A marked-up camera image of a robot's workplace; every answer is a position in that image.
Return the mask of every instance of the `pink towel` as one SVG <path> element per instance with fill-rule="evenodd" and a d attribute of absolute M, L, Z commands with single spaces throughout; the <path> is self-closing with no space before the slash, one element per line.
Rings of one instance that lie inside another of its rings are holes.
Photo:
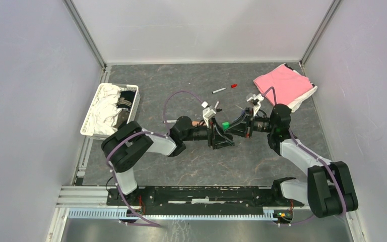
<path fill-rule="evenodd" d="M 308 77 L 302 76 L 285 65 L 280 65 L 273 71 L 257 77 L 254 83 L 261 94 L 273 86 L 277 96 L 277 103 L 287 106 L 313 88 Z M 266 98 L 272 105 L 275 105 L 272 90 L 266 94 Z"/>

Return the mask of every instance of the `white wall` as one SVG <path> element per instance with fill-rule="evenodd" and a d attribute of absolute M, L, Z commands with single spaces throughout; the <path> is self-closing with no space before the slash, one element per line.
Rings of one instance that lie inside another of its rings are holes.
<path fill-rule="evenodd" d="M 0 1 L 0 241 L 44 241 L 100 67 L 61 0 Z"/>
<path fill-rule="evenodd" d="M 343 1 L 306 73 L 331 152 L 351 170 L 368 241 L 387 241 L 387 1 Z"/>
<path fill-rule="evenodd" d="M 331 0 L 74 0 L 108 63 L 299 60 Z"/>

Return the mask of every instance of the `plastic basket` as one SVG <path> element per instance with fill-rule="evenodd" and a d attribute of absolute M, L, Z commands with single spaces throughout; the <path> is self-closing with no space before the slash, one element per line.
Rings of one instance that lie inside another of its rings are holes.
<path fill-rule="evenodd" d="M 133 104 L 131 106 L 131 110 L 130 110 L 130 114 L 128 116 L 127 123 L 133 121 L 134 118 L 136 117 L 137 108 L 139 107 L 139 102 L 140 102 L 139 87 L 136 85 L 101 83 L 99 85 L 99 87 L 97 88 L 96 94 L 94 95 L 93 101 L 90 104 L 90 108 L 88 109 L 87 115 L 85 116 L 85 119 L 84 119 L 84 123 L 82 123 L 82 127 L 81 127 L 81 134 L 82 135 L 91 137 L 92 139 L 96 139 L 96 140 L 105 140 L 107 137 L 110 136 L 110 135 L 95 134 L 95 133 L 91 133 L 91 132 L 87 131 L 87 125 L 88 125 L 88 122 L 90 121 L 89 119 L 90 119 L 91 112 L 92 112 L 91 107 L 93 106 L 93 104 L 97 103 L 98 94 L 99 94 L 100 90 L 106 85 L 118 86 L 122 89 L 122 91 L 135 91 L 136 92 L 136 94 L 134 95 L 134 101 L 133 101 Z"/>

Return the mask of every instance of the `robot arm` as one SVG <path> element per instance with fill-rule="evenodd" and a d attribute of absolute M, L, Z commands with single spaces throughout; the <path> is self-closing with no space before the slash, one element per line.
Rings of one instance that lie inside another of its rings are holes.
<path fill-rule="evenodd" d="M 149 132 L 136 121 L 119 127 L 118 131 L 104 140 L 101 145 L 106 157 L 123 140 L 136 133 L 143 133 L 119 147 L 110 159 L 110 165 L 115 171 L 116 182 L 121 187 L 122 193 L 127 195 L 137 188 L 133 166 L 146 152 L 177 156 L 186 149 L 184 141 L 207 140 L 208 145 L 213 149 L 234 145 L 232 136 L 223 134 L 223 129 L 217 124 L 213 117 L 215 113 L 216 110 L 209 107 L 203 111 L 203 118 L 207 124 L 204 126 L 193 126 L 189 117 L 182 116 L 171 128 L 169 136 Z"/>
<path fill-rule="evenodd" d="M 319 218 L 340 214 L 342 203 L 327 169 L 322 164 L 325 163 L 341 189 L 347 211 L 358 208 L 348 166 L 342 161 L 332 162 L 322 158 L 292 135 L 289 130 L 291 122 L 289 107 L 277 104 L 269 118 L 265 113 L 260 117 L 257 116 L 257 109 L 260 108 L 263 97 L 250 94 L 247 100 L 253 104 L 253 108 L 246 108 L 246 112 L 240 117 L 241 121 L 236 120 L 225 132 L 246 138 L 251 137 L 253 131 L 268 133 L 269 147 L 278 155 L 293 162 L 307 175 L 307 183 L 302 183 L 294 177 L 274 181 L 273 189 L 277 196 L 309 205 L 314 215 Z"/>

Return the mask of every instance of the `marker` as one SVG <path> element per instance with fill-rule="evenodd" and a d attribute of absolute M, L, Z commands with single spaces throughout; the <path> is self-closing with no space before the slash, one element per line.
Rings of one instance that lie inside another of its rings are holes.
<path fill-rule="evenodd" d="M 212 93 L 212 94 L 215 94 L 215 93 L 221 92 L 221 91 L 223 91 L 223 90 L 225 90 L 225 89 L 226 89 L 226 87 L 220 88 L 220 89 L 218 89 L 218 90 L 216 90 L 216 91 L 212 91 L 211 93 Z"/>

